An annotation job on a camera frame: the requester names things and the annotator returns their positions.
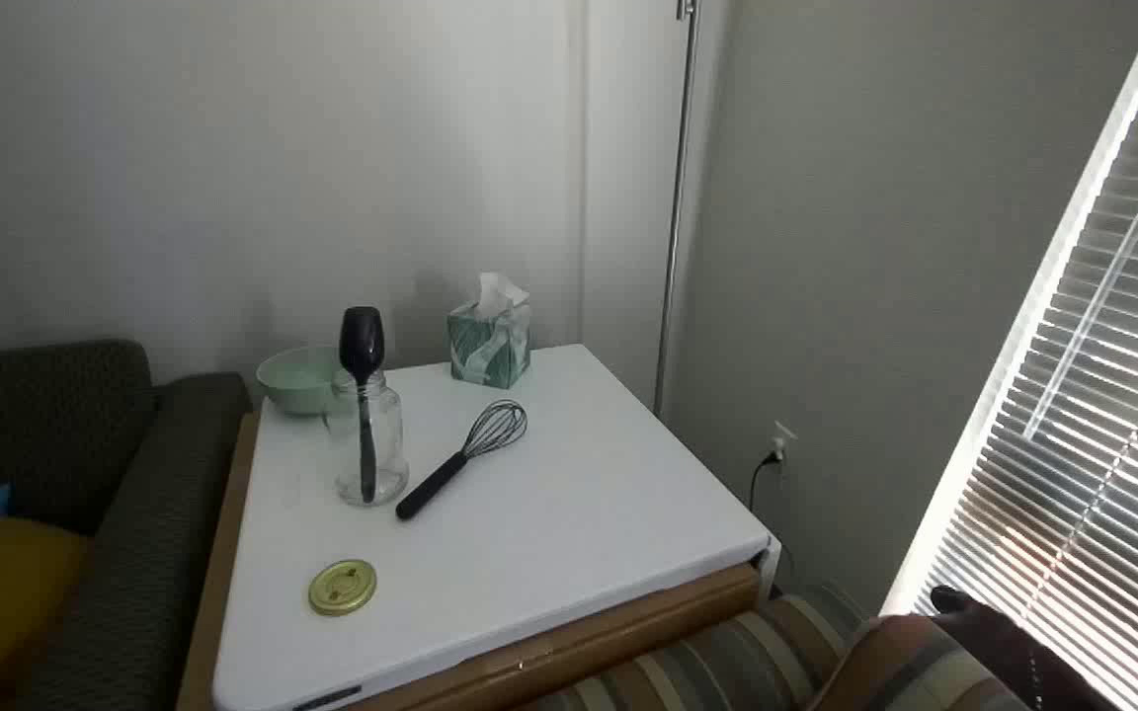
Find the light green bowl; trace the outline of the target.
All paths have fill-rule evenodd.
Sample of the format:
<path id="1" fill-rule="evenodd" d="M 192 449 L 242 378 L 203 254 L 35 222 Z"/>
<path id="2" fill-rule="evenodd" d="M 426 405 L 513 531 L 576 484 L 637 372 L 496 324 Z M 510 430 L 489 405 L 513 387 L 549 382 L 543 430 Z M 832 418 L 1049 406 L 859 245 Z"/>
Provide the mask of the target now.
<path id="1" fill-rule="evenodd" d="M 326 347 L 286 347 L 255 365 L 255 387 L 284 414 L 331 414 L 342 405 L 339 365 Z"/>

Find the green patterned tissue box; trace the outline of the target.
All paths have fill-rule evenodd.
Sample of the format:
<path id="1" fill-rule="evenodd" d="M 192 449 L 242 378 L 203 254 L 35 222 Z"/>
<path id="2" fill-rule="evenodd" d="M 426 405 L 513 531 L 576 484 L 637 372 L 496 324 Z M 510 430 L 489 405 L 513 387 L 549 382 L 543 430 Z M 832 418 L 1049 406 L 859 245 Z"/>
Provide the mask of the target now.
<path id="1" fill-rule="evenodd" d="M 446 316 L 451 376 L 513 387 L 530 369 L 534 299 L 500 273 L 479 278 L 479 297 Z"/>

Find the clear glass jar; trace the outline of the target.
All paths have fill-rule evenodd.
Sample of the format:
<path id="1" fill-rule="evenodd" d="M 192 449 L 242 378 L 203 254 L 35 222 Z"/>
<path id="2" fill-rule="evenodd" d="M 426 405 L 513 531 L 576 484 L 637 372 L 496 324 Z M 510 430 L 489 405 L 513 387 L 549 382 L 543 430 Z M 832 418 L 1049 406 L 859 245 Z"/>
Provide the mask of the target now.
<path id="1" fill-rule="evenodd" d="M 326 436 L 339 448 L 334 489 L 347 505 L 385 505 L 405 487 L 404 401 L 373 372 L 368 382 L 339 378 L 339 406 L 326 414 Z"/>

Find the white table top board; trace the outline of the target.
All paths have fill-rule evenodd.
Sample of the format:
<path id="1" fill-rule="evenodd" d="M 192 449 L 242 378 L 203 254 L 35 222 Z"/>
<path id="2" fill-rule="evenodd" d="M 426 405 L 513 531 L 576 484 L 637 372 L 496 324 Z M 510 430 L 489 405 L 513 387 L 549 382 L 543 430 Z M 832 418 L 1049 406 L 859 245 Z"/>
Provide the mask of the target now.
<path id="1" fill-rule="evenodd" d="M 410 523 L 334 495 L 317 418 L 255 414 L 215 645 L 215 711 L 359 705 L 496 645 L 736 566 L 776 538 L 582 345 L 541 347 L 510 390 L 517 443 L 475 457 Z M 373 566 L 347 615 L 308 610 L 342 557 Z"/>

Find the gold jar lid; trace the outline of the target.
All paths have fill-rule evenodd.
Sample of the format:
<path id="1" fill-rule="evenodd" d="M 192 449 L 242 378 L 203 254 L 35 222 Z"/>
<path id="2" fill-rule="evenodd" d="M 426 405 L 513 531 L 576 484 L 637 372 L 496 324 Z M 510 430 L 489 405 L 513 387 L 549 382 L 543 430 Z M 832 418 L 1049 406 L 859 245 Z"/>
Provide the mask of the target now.
<path id="1" fill-rule="evenodd" d="M 359 557 L 342 557 L 325 566 L 308 582 L 308 610 L 318 615 L 347 615 L 359 613 L 380 589 L 373 566 Z"/>

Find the thin metal pole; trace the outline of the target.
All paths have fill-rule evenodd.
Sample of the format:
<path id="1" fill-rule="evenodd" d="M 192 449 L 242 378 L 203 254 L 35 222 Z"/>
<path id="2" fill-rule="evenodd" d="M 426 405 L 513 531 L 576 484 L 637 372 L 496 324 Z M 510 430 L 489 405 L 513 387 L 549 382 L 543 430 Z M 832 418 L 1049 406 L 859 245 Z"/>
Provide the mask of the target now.
<path id="1" fill-rule="evenodd" d="M 686 94 L 696 65 L 696 13 L 699 0 L 676 0 L 680 25 L 680 94 L 676 94 L 676 145 L 670 145 L 670 190 L 668 190 L 668 239 L 662 239 L 662 294 L 659 294 L 659 345 L 654 345 L 654 395 L 653 410 L 662 414 L 668 405 L 668 369 L 670 369 L 670 331 L 676 331 L 676 266 L 680 266 L 680 207 L 683 207 L 683 156 L 686 156 Z"/>

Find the dark grey sofa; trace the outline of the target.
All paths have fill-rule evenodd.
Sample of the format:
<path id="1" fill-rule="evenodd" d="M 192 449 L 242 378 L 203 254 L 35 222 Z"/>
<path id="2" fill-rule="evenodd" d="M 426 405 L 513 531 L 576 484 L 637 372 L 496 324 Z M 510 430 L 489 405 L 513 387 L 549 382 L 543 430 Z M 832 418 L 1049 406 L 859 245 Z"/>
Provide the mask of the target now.
<path id="1" fill-rule="evenodd" d="M 0 351 L 6 509 L 89 540 L 20 711 L 173 706 L 246 414 L 231 372 L 157 382 L 132 341 Z"/>

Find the wooden side table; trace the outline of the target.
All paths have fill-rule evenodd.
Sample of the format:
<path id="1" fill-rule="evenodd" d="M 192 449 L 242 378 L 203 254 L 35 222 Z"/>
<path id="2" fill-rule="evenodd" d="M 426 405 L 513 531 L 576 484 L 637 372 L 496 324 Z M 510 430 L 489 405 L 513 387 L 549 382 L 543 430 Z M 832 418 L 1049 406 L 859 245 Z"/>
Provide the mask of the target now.
<path id="1" fill-rule="evenodd" d="M 255 414 L 242 422 L 229 498 L 211 538 L 211 577 L 201 597 L 201 619 L 188 647 L 188 669 L 178 692 L 178 711 L 215 711 L 211 673 L 223 624 L 231 553 L 242 538 L 242 505 L 250 495 L 250 461 L 255 448 Z M 410 680 L 393 692 L 359 705 L 304 705 L 286 711 L 434 711 L 534 699 L 558 682 L 582 680 L 597 669 L 649 651 L 683 632 L 699 632 L 754 603 L 765 589 L 765 568 L 736 566 L 641 601 L 593 613 L 585 619 L 496 645 L 446 673 Z"/>

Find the white window blinds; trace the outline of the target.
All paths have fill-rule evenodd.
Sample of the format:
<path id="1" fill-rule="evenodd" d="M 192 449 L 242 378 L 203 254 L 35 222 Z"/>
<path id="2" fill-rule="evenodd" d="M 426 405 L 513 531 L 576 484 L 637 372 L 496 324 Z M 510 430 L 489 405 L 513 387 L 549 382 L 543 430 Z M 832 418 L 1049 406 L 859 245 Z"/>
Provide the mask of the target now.
<path id="1" fill-rule="evenodd" d="M 1138 711 L 1138 57 L 884 603 L 935 585 Z"/>

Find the white wall power outlet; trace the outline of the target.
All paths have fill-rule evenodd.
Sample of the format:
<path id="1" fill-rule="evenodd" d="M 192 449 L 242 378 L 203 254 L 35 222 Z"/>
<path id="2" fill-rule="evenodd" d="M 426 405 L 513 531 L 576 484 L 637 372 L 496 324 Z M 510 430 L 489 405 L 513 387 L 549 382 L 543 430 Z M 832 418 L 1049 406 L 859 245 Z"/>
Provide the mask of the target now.
<path id="1" fill-rule="evenodd" d="M 772 456 L 772 461 L 787 461 L 794 443 L 798 443 L 798 436 L 787 422 L 772 418 L 770 422 L 770 456 Z"/>

